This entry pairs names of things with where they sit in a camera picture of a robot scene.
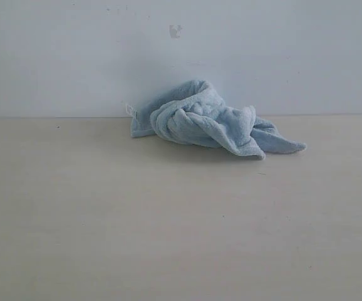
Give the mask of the light blue terry towel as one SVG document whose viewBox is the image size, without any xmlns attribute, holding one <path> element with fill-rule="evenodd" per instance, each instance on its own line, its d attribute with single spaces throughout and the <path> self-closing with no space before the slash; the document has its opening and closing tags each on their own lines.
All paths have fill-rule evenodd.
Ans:
<svg viewBox="0 0 362 301">
<path fill-rule="evenodd" d="M 267 153 L 293 154 L 306 149 L 284 138 L 276 126 L 257 116 L 253 106 L 233 108 L 205 80 L 191 80 L 136 108 L 131 137 L 157 135 L 182 145 L 223 148 L 263 160 Z"/>
</svg>

